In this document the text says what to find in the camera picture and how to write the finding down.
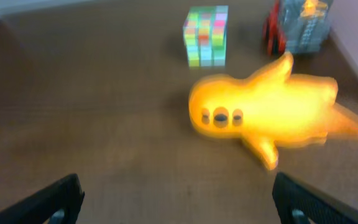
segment ghost toy eye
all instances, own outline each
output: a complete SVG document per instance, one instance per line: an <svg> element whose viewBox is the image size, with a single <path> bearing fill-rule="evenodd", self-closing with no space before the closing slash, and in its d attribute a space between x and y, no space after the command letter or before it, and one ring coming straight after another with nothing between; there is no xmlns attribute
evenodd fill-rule
<svg viewBox="0 0 358 224"><path fill-rule="evenodd" d="M242 111L239 109L233 112L233 126L240 126L242 124Z"/></svg>
<svg viewBox="0 0 358 224"><path fill-rule="evenodd" d="M203 111L201 112L201 114L202 114L201 121L202 121L204 124L209 124L209 110L203 109Z"/></svg>
<svg viewBox="0 0 358 224"><path fill-rule="evenodd" d="M224 128L227 126L227 109L220 107L214 111L214 124L218 128Z"/></svg>

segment pastel block cube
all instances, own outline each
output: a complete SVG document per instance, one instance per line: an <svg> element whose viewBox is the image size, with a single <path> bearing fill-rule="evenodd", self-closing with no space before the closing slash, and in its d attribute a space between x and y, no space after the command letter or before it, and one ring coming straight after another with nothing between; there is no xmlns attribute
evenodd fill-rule
<svg viewBox="0 0 358 224"><path fill-rule="evenodd" d="M225 66L224 60L214 60L214 66Z"/></svg>
<svg viewBox="0 0 358 224"><path fill-rule="evenodd" d="M203 13L201 15L202 19L211 19L212 18L212 14L211 13Z"/></svg>
<svg viewBox="0 0 358 224"><path fill-rule="evenodd" d="M213 39L212 46L223 46L223 39Z"/></svg>
<svg viewBox="0 0 358 224"><path fill-rule="evenodd" d="M199 40L209 40L209 35L208 34L203 34L203 35L198 34L198 39Z"/></svg>
<svg viewBox="0 0 358 224"><path fill-rule="evenodd" d="M207 38L208 38L208 35L209 35L209 27L207 28L199 28L198 29L198 35L207 35Z"/></svg>
<svg viewBox="0 0 358 224"><path fill-rule="evenodd" d="M200 22L200 26L201 27L207 27L209 29L209 27L211 26L211 21L210 20L202 20Z"/></svg>
<svg viewBox="0 0 358 224"><path fill-rule="evenodd" d="M212 51L202 51L200 53L201 59L212 59Z"/></svg>
<svg viewBox="0 0 358 224"><path fill-rule="evenodd" d="M227 14L226 13L217 13L215 15L215 20L217 20L217 21L225 21L225 20L227 20Z"/></svg>
<svg viewBox="0 0 358 224"><path fill-rule="evenodd" d="M195 13L195 12L194 13L189 13L187 19L194 20L194 21L198 20L198 13Z"/></svg>
<svg viewBox="0 0 358 224"><path fill-rule="evenodd" d="M186 28L185 35L186 34L196 34L196 29L195 28Z"/></svg>
<svg viewBox="0 0 358 224"><path fill-rule="evenodd" d="M196 39L185 39L186 45L197 45Z"/></svg>
<svg viewBox="0 0 358 224"><path fill-rule="evenodd" d="M183 25L190 67L224 66L227 6L191 7Z"/></svg>
<svg viewBox="0 0 358 224"><path fill-rule="evenodd" d="M189 60L189 66L190 67L199 67L200 60Z"/></svg>
<svg viewBox="0 0 358 224"><path fill-rule="evenodd" d="M214 26L215 27L224 27L226 25L226 21L215 21Z"/></svg>
<svg viewBox="0 0 358 224"><path fill-rule="evenodd" d="M198 53L198 46L195 46L195 45L187 46L187 52L197 52Z"/></svg>
<svg viewBox="0 0 358 224"><path fill-rule="evenodd" d="M228 12L229 6L216 6L216 12Z"/></svg>
<svg viewBox="0 0 358 224"><path fill-rule="evenodd" d="M197 21L186 21L185 27L196 27L197 23Z"/></svg>
<svg viewBox="0 0 358 224"><path fill-rule="evenodd" d="M212 47L210 45L201 45L200 46L200 51L201 52L212 51Z"/></svg>
<svg viewBox="0 0 358 224"><path fill-rule="evenodd" d="M189 58L189 60L191 60L191 59L198 60L199 59L198 52L187 52L187 57Z"/></svg>
<svg viewBox="0 0 358 224"><path fill-rule="evenodd" d="M209 40L200 40L199 41L199 44L202 46L202 45L209 45Z"/></svg>
<svg viewBox="0 0 358 224"><path fill-rule="evenodd" d="M212 40L215 40L215 39L223 40L224 39L224 34L212 34Z"/></svg>
<svg viewBox="0 0 358 224"><path fill-rule="evenodd" d="M196 34L185 34L185 39L196 39Z"/></svg>
<svg viewBox="0 0 358 224"><path fill-rule="evenodd" d="M202 67L212 66L212 60L202 60L202 59L201 59L201 66L202 66Z"/></svg>
<svg viewBox="0 0 358 224"><path fill-rule="evenodd" d="M224 27L214 27L212 34L224 34Z"/></svg>

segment yellow ghost-shaped toy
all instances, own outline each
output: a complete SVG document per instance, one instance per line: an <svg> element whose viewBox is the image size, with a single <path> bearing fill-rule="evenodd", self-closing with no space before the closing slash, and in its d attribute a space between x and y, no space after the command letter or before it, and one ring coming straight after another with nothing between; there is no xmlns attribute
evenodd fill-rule
<svg viewBox="0 0 358 224"><path fill-rule="evenodd" d="M335 79L291 75L292 65L285 53L245 80L202 79L189 97L193 126L214 138L241 138L269 170L277 166L276 146L358 139L358 115L335 103Z"/></svg>

